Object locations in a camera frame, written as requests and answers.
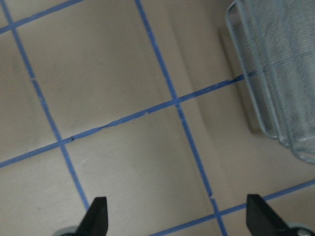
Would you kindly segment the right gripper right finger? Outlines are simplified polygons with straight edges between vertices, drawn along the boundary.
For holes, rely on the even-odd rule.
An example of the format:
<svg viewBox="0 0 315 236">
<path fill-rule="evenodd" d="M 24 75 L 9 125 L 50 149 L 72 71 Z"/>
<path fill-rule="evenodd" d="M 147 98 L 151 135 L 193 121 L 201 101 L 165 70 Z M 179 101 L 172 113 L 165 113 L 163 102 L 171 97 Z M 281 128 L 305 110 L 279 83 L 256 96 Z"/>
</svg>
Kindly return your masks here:
<svg viewBox="0 0 315 236">
<path fill-rule="evenodd" d="M 284 236 L 289 226 L 258 194 L 248 194 L 246 226 L 252 236 Z"/>
</svg>

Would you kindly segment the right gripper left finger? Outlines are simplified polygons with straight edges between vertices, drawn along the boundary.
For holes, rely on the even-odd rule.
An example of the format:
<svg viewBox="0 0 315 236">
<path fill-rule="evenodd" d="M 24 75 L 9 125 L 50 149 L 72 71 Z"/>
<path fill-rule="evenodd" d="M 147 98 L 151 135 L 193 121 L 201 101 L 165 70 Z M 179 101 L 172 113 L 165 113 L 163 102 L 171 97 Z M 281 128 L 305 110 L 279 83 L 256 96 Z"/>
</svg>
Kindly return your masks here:
<svg viewBox="0 0 315 236">
<path fill-rule="evenodd" d="M 75 235 L 106 236 L 108 224 L 107 198 L 96 197 L 75 231 Z"/>
</svg>

